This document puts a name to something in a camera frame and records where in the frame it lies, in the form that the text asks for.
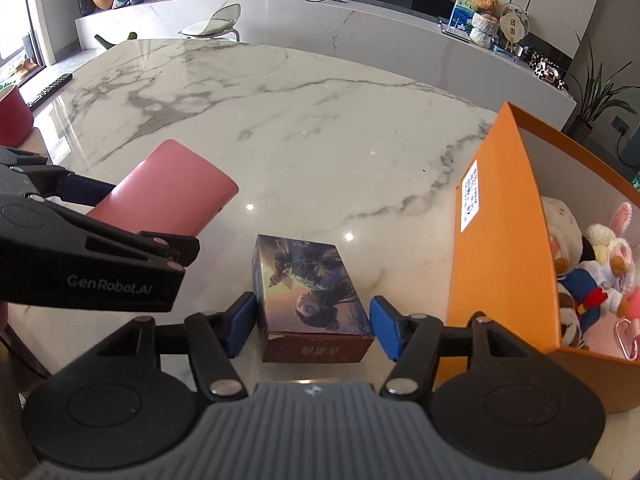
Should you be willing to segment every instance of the chair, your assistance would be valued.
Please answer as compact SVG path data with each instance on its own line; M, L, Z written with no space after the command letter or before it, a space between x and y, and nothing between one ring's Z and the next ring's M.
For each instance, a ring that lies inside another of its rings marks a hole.
M218 10L208 22L198 22L185 27L180 34L187 38L212 40L226 34L235 34L236 41L240 41L240 33L234 29L240 18L240 4L232 4Z

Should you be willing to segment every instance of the remote control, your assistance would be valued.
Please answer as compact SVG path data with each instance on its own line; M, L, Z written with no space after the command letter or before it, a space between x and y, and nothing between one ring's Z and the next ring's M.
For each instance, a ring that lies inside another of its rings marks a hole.
M47 86L42 92L40 92L33 101L27 103L29 110L32 112L36 111L36 109L47 99L52 97L58 90L60 90L64 85L66 85L69 81L74 78L73 74L63 74L58 79L56 79L53 83Z

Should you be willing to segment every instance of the orange box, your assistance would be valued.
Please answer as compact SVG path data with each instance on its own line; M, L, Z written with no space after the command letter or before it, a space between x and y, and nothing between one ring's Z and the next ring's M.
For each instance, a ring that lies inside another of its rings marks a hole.
M625 238L635 247L640 193L591 152L509 103L469 168L474 164L478 209L471 220L465 215L463 230L463 182L456 190L447 324L465 326L481 310L586 383L607 413L640 406L640 362L560 346L556 275L540 201L541 195L564 201L583 232L590 224L607 223L622 202L631 202ZM438 382L465 367L466 359L442 359Z

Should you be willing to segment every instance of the white label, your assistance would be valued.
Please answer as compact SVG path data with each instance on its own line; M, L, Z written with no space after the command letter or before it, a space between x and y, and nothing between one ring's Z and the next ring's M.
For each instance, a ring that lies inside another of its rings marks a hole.
M462 213L460 214L460 232L474 219L480 211L478 195L478 161L475 160L462 181Z

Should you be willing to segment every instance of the wall outlet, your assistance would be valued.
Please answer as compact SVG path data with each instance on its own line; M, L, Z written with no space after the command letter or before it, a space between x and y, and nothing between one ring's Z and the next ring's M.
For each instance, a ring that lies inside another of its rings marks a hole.
M617 115L611 121L611 126L616 130L621 136L625 135L629 131L629 125L625 123L622 119L620 119Z

